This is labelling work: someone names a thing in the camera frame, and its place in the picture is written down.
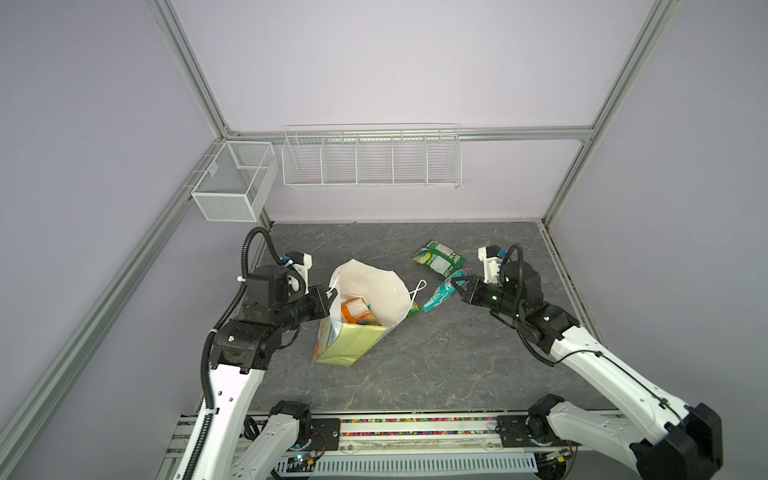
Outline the teal Fox's candy packet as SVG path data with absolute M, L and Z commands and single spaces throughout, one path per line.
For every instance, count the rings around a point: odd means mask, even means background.
M 451 281 L 454 279 L 458 279 L 460 277 L 464 277 L 467 275 L 471 275 L 473 273 L 473 270 L 471 268 L 462 268 L 454 273 L 452 273 L 450 276 L 448 276 L 434 291 L 430 299 L 423 305 L 423 312 L 427 313 L 444 303 L 455 291 L 454 286 L 452 285 Z

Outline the orange Fox's candy packet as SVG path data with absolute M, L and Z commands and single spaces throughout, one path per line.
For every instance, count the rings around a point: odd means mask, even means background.
M 342 319 L 348 324 L 380 326 L 363 298 L 354 298 L 341 306 Z

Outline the white and green paper bag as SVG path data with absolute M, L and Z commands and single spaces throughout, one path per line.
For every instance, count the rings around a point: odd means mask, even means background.
M 337 296 L 320 322 L 316 363 L 350 367 L 408 317 L 419 311 L 415 297 L 424 279 L 407 287 L 398 274 L 350 260 L 337 267 L 330 287 Z

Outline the yellow-green Fox's candy packet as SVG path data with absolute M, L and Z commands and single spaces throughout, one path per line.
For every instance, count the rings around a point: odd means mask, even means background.
M 406 318 L 407 318 L 407 319 L 413 318 L 413 317 L 415 317 L 417 314 L 419 314 L 420 312 L 421 312 L 421 308 L 419 307 L 419 305 L 418 305 L 416 302 L 413 302 L 413 303 L 411 304 L 411 307 L 410 307 L 410 309 L 409 309 L 408 313 L 407 313 L 407 316 L 406 316 Z

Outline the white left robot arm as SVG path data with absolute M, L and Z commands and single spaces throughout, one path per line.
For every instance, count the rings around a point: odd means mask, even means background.
M 277 253 L 270 233 L 251 229 L 240 252 L 238 291 L 209 330 L 200 360 L 203 402 L 175 476 L 178 479 L 277 478 L 278 461 L 311 444 L 309 407 L 283 400 L 268 414 L 242 456 L 236 456 L 248 410 L 286 333 L 329 316 L 337 291 L 308 283 L 311 257 Z

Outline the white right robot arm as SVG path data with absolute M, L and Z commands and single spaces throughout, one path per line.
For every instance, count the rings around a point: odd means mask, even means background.
M 724 465 L 721 417 L 658 387 L 601 344 L 565 309 L 545 300 L 541 276 L 514 244 L 478 252 L 482 275 L 453 276 L 461 300 L 512 328 L 539 362 L 564 365 L 624 416 L 613 421 L 548 394 L 528 410 L 530 441 L 571 442 L 631 468 L 643 479 L 710 479 Z

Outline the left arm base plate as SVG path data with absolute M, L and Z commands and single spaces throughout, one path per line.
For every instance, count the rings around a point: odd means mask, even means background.
M 313 418 L 308 436 L 299 438 L 289 452 L 337 451 L 341 440 L 341 420 L 338 417 Z

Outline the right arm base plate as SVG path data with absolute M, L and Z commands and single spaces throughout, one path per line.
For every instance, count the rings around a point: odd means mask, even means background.
M 567 442 L 557 437 L 549 424 L 538 416 L 499 415 L 494 432 L 505 448 L 565 447 Z

